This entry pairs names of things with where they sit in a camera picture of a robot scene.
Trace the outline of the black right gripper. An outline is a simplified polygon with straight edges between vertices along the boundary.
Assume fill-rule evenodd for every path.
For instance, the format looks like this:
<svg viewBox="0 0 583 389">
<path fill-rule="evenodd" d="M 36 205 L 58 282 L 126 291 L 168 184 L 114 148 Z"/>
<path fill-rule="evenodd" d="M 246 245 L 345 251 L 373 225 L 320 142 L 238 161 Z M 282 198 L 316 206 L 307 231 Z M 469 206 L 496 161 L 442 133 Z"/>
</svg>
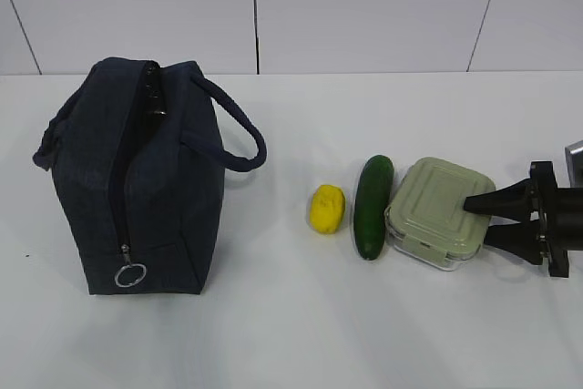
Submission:
<svg viewBox="0 0 583 389">
<path fill-rule="evenodd" d="M 467 197 L 463 209 L 478 215 L 529 217 L 534 209 L 531 193 L 534 187 L 539 220 L 492 225 L 484 244 L 532 265 L 542 265 L 539 235 L 546 244 L 549 275 L 567 278 L 568 252 L 582 251 L 582 188 L 560 188 L 551 161 L 533 161 L 529 176 L 531 180 L 523 179 L 504 189 Z"/>
</svg>

